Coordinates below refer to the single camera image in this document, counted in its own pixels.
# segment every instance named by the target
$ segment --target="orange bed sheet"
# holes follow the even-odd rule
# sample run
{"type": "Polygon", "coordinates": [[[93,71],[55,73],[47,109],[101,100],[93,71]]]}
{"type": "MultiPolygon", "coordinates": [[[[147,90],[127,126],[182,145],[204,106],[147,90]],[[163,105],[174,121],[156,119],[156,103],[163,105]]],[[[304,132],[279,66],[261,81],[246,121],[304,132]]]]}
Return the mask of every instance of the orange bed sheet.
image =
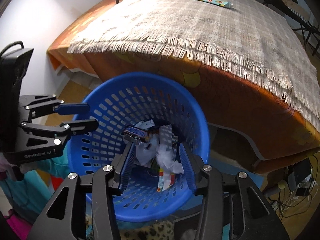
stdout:
{"type": "Polygon", "coordinates": [[[252,171],[266,173],[299,162],[319,151],[320,134],[299,112],[269,91],[212,66],[184,59],[137,53],[67,53],[73,37],[115,5],[103,0],[73,22],[49,47],[52,65],[84,71],[106,81],[146,71],[169,77],[192,93],[209,123],[246,135],[257,156],[252,171]]]}

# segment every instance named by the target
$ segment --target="laundry basket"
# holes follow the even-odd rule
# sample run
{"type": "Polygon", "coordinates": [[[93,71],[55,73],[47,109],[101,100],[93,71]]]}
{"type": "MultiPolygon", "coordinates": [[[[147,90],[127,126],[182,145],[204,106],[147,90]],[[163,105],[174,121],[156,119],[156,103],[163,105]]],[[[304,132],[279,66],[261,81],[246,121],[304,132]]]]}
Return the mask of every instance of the laundry basket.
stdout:
{"type": "MultiPolygon", "coordinates": [[[[97,87],[84,102],[90,105],[90,112],[75,115],[74,120],[95,118],[99,127],[72,136],[68,143],[70,170],[79,175],[110,164],[125,148],[120,133],[126,125],[150,119],[171,124],[179,141],[186,141],[192,152],[207,163],[210,140],[204,113],[193,96],[175,81],[150,73],[127,73],[97,87]]],[[[158,177],[150,176],[144,167],[134,167],[127,189],[113,198],[116,218],[127,222],[161,219],[192,196],[183,174],[176,175],[168,190],[156,192],[157,186],[158,177]]]]}

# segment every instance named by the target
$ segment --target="colorful tube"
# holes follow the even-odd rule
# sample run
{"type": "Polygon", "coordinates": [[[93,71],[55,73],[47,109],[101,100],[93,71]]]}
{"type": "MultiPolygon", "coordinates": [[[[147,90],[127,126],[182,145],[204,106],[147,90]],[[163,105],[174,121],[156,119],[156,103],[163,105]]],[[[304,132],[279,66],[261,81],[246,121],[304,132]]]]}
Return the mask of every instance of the colorful tube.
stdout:
{"type": "Polygon", "coordinates": [[[222,0],[197,0],[197,1],[211,3],[211,4],[215,4],[215,5],[218,5],[221,7],[225,7],[225,8],[232,8],[233,7],[233,4],[229,1],[222,1],[222,0]]]}

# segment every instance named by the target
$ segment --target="silver screw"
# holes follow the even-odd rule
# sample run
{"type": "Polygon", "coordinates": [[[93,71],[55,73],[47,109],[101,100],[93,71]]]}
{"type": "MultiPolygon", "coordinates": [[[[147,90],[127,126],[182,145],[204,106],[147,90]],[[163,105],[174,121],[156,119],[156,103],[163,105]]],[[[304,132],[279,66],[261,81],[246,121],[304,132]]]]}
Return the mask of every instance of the silver screw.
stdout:
{"type": "Polygon", "coordinates": [[[106,165],[103,167],[104,171],[111,171],[113,169],[113,167],[111,165],[106,165]]]}
{"type": "Polygon", "coordinates": [[[59,139],[54,139],[54,144],[59,145],[61,143],[61,141],[59,139]]]}
{"type": "Polygon", "coordinates": [[[248,174],[246,174],[245,172],[241,171],[241,172],[239,172],[239,177],[241,179],[246,179],[248,177],[248,174]]]}
{"type": "Polygon", "coordinates": [[[75,179],[77,177],[77,174],[75,172],[72,172],[68,175],[69,179],[75,179]]]}
{"type": "Polygon", "coordinates": [[[211,171],[211,170],[212,170],[212,167],[211,167],[210,165],[206,164],[206,165],[204,165],[204,166],[202,167],[202,169],[204,169],[205,171],[211,171]]]}

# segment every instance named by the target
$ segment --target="plaid blanket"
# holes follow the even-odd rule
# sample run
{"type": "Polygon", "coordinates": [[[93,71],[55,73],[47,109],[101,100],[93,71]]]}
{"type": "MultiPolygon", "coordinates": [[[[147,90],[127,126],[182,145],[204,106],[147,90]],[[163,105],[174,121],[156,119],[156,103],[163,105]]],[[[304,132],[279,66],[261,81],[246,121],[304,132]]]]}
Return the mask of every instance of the plaid blanket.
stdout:
{"type": "Polygon", "coordinates": [[[319,131],[316,69],[276,12],[255,0],[124,0],[78,33],[68,52],[140,52],[199,61],[265,88],[319,131]]]}

